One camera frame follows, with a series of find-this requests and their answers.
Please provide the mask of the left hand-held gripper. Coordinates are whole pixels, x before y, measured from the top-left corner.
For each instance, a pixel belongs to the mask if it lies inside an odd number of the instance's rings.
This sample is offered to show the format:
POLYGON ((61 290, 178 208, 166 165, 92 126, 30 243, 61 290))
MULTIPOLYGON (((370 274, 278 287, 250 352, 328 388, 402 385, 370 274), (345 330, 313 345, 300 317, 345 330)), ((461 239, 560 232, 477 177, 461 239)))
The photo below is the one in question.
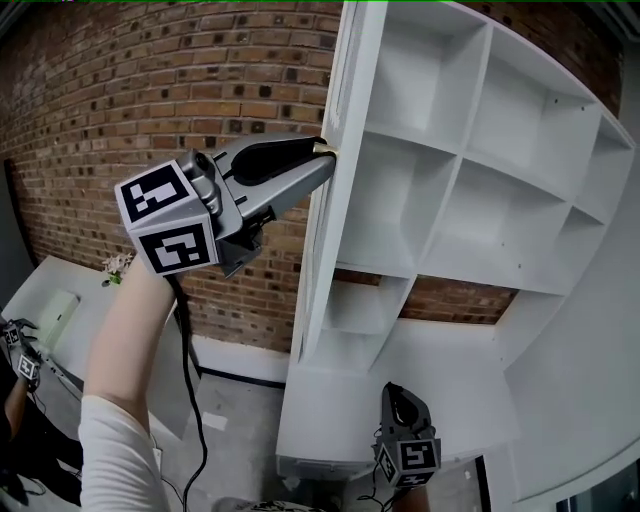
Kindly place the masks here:
POLYGON ((333 175, 334 154, 314 153, 323 143, 262 133, 217 156, 190 150, 156 165, 115 186, 126 232, 156 275, 213 265, 230 277, 260 255, 260 219, 279 217, 333 175))

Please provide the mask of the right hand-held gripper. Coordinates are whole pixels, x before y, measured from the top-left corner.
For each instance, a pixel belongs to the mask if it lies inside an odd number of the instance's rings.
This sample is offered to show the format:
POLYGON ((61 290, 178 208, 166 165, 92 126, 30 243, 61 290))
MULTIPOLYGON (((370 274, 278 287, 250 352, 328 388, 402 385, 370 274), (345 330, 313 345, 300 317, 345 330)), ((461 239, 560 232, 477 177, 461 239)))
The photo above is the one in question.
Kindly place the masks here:
POLYGON ((427 405, 406 388, 388 382, 382 391, 381 427, 385 439, 374 447, 374 460, 394 488, 425 485, 441 468, 441 440, 431 435, 427 405))

